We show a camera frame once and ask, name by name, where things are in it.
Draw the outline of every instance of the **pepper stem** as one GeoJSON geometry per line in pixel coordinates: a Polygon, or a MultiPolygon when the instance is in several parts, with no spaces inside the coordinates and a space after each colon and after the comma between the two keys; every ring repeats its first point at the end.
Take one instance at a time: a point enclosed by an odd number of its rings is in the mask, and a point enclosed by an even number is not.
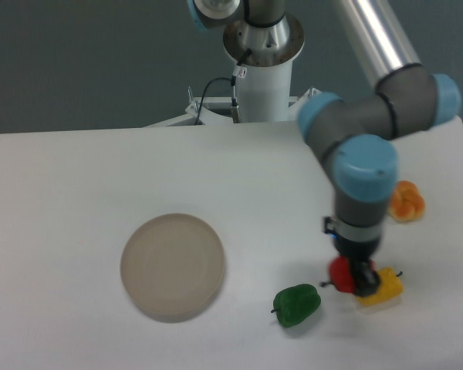
{"type": "Polygon", "coordinates": [[[321,288],[325,288],[325,287],[327,287],[328,285],[334,285],[334,284],[333,284],[332,281],[321,281],[321,282],[319,283],[319,285],[320,285],[321,288]]]}

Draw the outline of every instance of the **white label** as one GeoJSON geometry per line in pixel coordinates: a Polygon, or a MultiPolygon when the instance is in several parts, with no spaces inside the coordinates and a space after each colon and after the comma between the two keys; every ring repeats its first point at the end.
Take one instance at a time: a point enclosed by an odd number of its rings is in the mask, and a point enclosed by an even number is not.
{"type": "Polygon", "coordinates": [[[244,79],[246,74],[247,74],[247,69],[245,67],[240,67],[237,77],[240,79],[244,79]]]}

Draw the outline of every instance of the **toy vegetable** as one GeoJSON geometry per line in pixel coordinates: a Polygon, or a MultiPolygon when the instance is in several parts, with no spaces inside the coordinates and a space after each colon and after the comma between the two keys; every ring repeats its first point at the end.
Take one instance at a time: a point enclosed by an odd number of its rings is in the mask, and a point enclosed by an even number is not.
{"type": "Polygon", "coordinates": [[[310,284],[296,285],[280,291],[272,306],[279,323],[284,328],[300,324],[308,318],[321,304],[321,297],[310,284]]]}

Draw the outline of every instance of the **red pepper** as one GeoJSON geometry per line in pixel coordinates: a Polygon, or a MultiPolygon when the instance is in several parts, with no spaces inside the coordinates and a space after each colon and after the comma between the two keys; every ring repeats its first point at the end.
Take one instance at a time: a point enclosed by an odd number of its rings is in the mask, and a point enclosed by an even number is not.
{"type": "MultiPolygon", "coordinates": [[[[373,261],[370,261],[370,266],[374,269],[373,261]]],[[[355,293],[355,281],[350,273],[350,263],[348,258],[339,256],[330,264],[329,268],[330,279],[334,287],[343,293],[355,293]]]]}

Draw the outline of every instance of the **black cable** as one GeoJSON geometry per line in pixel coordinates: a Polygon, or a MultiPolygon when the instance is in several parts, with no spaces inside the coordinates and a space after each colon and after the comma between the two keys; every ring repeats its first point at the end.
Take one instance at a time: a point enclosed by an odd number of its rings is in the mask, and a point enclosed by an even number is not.
{"type": "MultiPolygon", "coordinates": [[[[238,59],[237,61],[237,66],[241,66],[245,60],[252,55],[252,50],[251,49],[247,49],[245,50],[245,52],[242,54],[242,56],[238,59]]],[[[233,72],[233,75],[231,76],[231,82],[230,82],[230,85],[231,87],[233,88],[233,97],[231,98],[231,105],[232,106],[238,106],[238,103],[237,103],[237,97],[235,96],[235,85],[237,84],[237,76],[235,74],[235,72],[233,72]]]]}
{"type": "Polygon", "coordinates": [[[201,116],[202,103],[204,102],[204,97],[206,96],[206,92],[208,91],[208,87],[209,87],[213,82],[216,82],[216,81],[228,81],[228,82],[232,82],[232,79],[229,79],[228,77],[217,77],[217,78],[212,79],[211,81],[208,82],[208,84],[206,85],[206,87],[204,87],[204,92],[202,93],[201,105],[199,106],[198,116],[195,117],[194,126],[199,124],[199,117],[201,116]]]}

